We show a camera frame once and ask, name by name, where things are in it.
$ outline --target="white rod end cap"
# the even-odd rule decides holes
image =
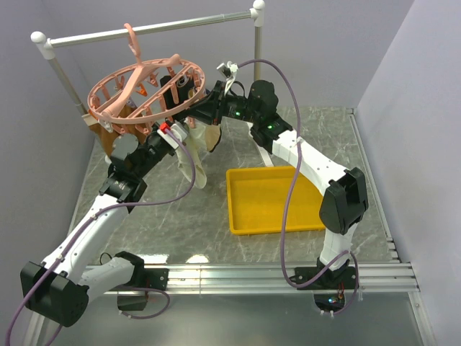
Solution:
[[[266,8],[266,3],[264,0],[255,0],[253,3],[253,8],[250,9],[251,18],[254,20],[255,27],[262,27],[264,25],[264,9]]]
[[[52,60],[55,58],[53,47],[48,43],[46,36],[43,32],[34,31],[30,35],[30,39],[37,46],[38,50],[42,53],[43,58]]]

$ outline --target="plastic tray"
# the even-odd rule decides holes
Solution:
[[[230,231],[238,235],[279,233],[293,167],[229,169],[226,174]],[[300,174],[288,210],[287,231],[325,229],[322,196]]]

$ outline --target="marble floor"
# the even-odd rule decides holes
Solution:
[[[295,124],[293,107],[282,107],[279,114]],[[349,114],[340,107],[301,107],[302,136],[330,159],[346,167],[364,162]],[[193,189],[176,203],[157,207],[137,207],[114,230],[101,252],[115,254],[125,250],[144,257],[146,262],[183,264],[210,262],[279,262],[279,234],[236,236],[229,231],[225,173],[230,168],[263,167],[248,127],[237,120],[223,121],[223,137],[210,154],[201,153],[207,172],[207,186]],[[276,166],[283,160],[272,157]],[[189,182],[176,168],[176,158],[167,156],[146,176],[148,184],[142,201],[165,200],[181,193]],[[82,190],[75,223],[88,211],[107,176],[104,152],[96,141]],[[370,208],[358,225],[352,251],[360,262],[391,260],[386,235],[370,184],[367,184]],[[323,247],[324,231],[290,232],[285,252],[289,262],[315,261]],[[92,263],[98,264],[99,255]]]

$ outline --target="white wall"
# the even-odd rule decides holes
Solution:
[[[460,344],[461,2],[416,0],[358,123],[391,232],[439,345]]]
[[[93,136],[30,33],[59,31],[40,1],[3,1],[0,10],[0,335],[19,302],[19,272],[66,236]],[[63,67],[84,96],[89,87],[65,51]],[[24,333],[23,313],[15,335]],[[21,345],[15,340],[13,345]]]
[[[252,0],[43,0],[61,25],[60,36],[240,12]],[[413,0],[267,0],[263,57],[287,74],[301,105],[356,107]],[[179,53],[204,68],[208,85],[221,78],[221,61],[253,57],[250,19],[174,32],[140,36],[146,60]],[[90,84],[134,63],[127,40],[72,48]],[[239,75],[251,83],[252,68]],[[269,67],[263,77],[276,84],[281,105],[290,95]]]

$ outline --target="wire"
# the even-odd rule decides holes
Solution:
[[[109,253],[107,253],[107,252],[103,252],[103,253],[101,253],[101,256],[99,256],[99,263],[100,263],[100,265],[102,265],[102,256],[104,256],[105,254],[106,254],[107,256],[109,256],[110,260],[112,260],[111,254],[109,254]]]
[[[166,304],[165,306],[159,311],[159,312],[156,312],[152,315],[148,315],[148,316],[134,316],[134,315],[131,315],[129,314],[128,312],[124,312],[124,311],[121,311],[120,313],[123,315],[123,316],[126,316],[128,317],[129,319],[152,319],[153,317],[157,317],[158,315],[162,314],[163,312],[165,312],[165,310],[167,310],[168,306],[170,305],[170,296],[167,292],[164,292],[162,290],[157,290],[155,288],[141,288],[141,287],[136,287],[136,288],[133,288],[133,287],[127,287],[127,286],[123,286],[124,288],[127,288],[127,289],[130,289],[130,290],[139,290],[141,292],[156,292],[156,293],[160,293],[160,294],[163,294],[165,297],[166,297]]]
[[[279,75],[282,77],[282,79],[286,83],[287,88],[290,91],[291,97],[293,98],[293,103],[295,104],[296,126],[297,126],[297,128],[296,128],[296,137],[299,138],[300,137],[300,129],[301,129],[300,108],[297,105],[295,93],[293,92],[293,89],[292,89],[287,77],[283,74],[282,70],[280,70],[280,68],[278,68],[274,63],[272,63],[271,61],[265,60],[265,59],[248,60],[248,61],[245,61],[244,63],[238,64],[238,68],[242,68],[242,67],[244,67],[246,65],[249,65],[250,63],[266,63],[266,64],[272,66],[279,73]],[[285,234],[286,234],[286,228],[287,228],[288,208],[290,206],[290,201],[291,201],[291,196],[293,194],[293,190],[295,189],[296,180],[297,180],[297,178],[298,178],[298,176],[300,174],[301,163],[303,162],[303,151],[301,150],[301,142],[300,141],[297,142],[296,147],[297,147],[297,164],[296,164],[296,169],[295,169],[295,175],[293,176],[293,180],[291,181],[291,185],[290,185],[290,188],[288,190],[287,199],[285,201],[285,206],[284,206],[284,209],[283,209],[282,232],[281,232],[281,237],[280,237],[281,238],[280,239],[280,262],[281,262],[281,265],[282,265],[283,277],[285,278],[285,280],[287,281],[287,283],[290,286],[292,286],[294,288],[305,288],[305,287],[309,286],[310,284],[314,283],[315,281],[317,281],[317,279],[319,279],[319,277],[322,276],[322,274],[324,272],[326,272],[328,270],[328,268],[330,266],[332,266],[339,258],[343,257],[345,254],[350,254],[352,256],[352,259],[354,260],[354,264],[355,264],[355,289],[354,289],[354,292],[352,294],[351,300],[348,302],[348,304],[346,304],[341,310],[334,313],[334,314],[340,314],[342,311],[346,310],[350,306],[350,303],[354,300],[354,298],[355,298],[355,296],[357,294],[357,290],[359,288],[359,265],[357,263],[357,258],[354,256],[354,254],[352,254],[352,252],[350,252],[348,250],[344,250],[343,252],[338,254],[336,257],[334,257],[324,268],[322,268],[322,270],[320,272],[318,272],[316,276],[314,276],[313,278],[311,278],[309,281],[307,281],[305,283],[296,284],[296,283],[292,282],[290,277],[288,276],[288,273],[287,273],[287,267],[285,265]]]
[[[59,332],[61,331],[61,329],[63,328],[63,325],[60,324],[58,326],[58,328],[56,328],[55,332],[53,333],[53,335],[51,336],[50,340],[48,340],[48,342],[45,344],[45,346],[50,346],[53,341],[55,341],[56,337],[58,336]]]
[[[27,302],[31,299],[31,297],[33,296],[35,291],[40,287],[40,285],[42,285],[43,281],[45,281],[46,278],[48,276],[50,276],[50,274],[56,269],[57,266],[59,266],[59,264],[62,261],[64,261],[64,259],[66,258],[66,255],[71,250],[72,246],[76,243],[76,241],[79,239],[80,235],[85,231],[85,229],[93,221],[95,221],[98,217],[100,217],[101,214],[104,214],[104,213],[106,213],[106,212],[108,212],[109,210],[112,210],[112,209],[123,208],[123,207],[130,208],[130,207],[138,207],[138,206],[140,207],[140,206],[153,206],[153,205],[169,204],[169,203],[172,203],[172,202],[176,202],[177,200],[180,200],[181,198],[183,198],[185,195],[187,195],[192,190],[192,188],[194,187],[194,183],[195,183],[194,160],[192,159],[192,156],[191,156],[190,152],[188,152],[188,150],[186,149],[185,145],[183,143],[181,143],[181,141],[178,138],[176,138],[169,129],[166,129],[166,133],[179,145],[179,147],[181,147],[181,149],[187,155],[187,158],[189,159],[189,162],[191,164],[191,167],[192,167],[192,179],[191,179],[191,183],[190,183],[189,187],[187,188],[187,190],[184,191],[179,196],[176,196],[175,198],[172,198],[170,200],[161,201],[161,202],[147,202],[147,203],[130,202],[130,203],[119,203],[119,204],[109,205],[108,207],[99,210],[91,218],[86,220],[86,222],[83,225],[81,225],[81,227],[73,235],[71,240],[67,243],[66,247],[64,247],[63,251],[58,256],[58,258],[56,258],[55,262],[43,273],[42,277],[40,279],[38,279],[38,281],[33,285],[33,287],[29,290],[29,292],[27,292],[24,299],[22,299],[21,304],[19,305],[18,309],[14,312],[12,321],[9,324],[8,329],[6,330],[5,346],[10,346],[10,344],[11,344],[11,336],[12,336],[14,324],[16,323],[16,320],[17,320],[20,312],[25,307]]]
[[[240,86],[240,88],[242,88],[243,90],[243,95],[245,96],[245,87],[243,86],[243,84],[239,81],[234,81],[233,84],[230,86],[230,89],[229,89],[229,92],[233,95],[233,96],[238,96],[233,90],[232,90],[232,86],[234,84],[237,84],[238,86]]]

